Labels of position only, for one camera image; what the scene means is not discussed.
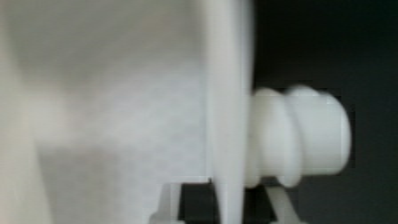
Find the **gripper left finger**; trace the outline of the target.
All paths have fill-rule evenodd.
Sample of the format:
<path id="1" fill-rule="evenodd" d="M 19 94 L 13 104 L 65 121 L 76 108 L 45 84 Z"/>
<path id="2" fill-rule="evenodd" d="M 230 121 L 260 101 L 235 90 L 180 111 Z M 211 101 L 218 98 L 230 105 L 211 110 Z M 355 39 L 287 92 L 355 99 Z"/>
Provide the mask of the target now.
<path id="1" fill-rule="evenodd" d="M 219 224 L 211 182 L 163 185 L 154 224 Z"/>

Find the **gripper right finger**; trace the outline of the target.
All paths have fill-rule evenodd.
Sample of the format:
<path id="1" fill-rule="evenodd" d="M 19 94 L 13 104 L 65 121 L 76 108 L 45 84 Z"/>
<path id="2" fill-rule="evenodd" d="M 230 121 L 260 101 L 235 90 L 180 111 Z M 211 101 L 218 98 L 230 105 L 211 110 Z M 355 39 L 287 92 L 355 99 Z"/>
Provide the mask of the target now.
<path id="1" fill-rule="evenodd" d="M 244 224 L 305 224 L 282 187 L 244 189 Z"/>

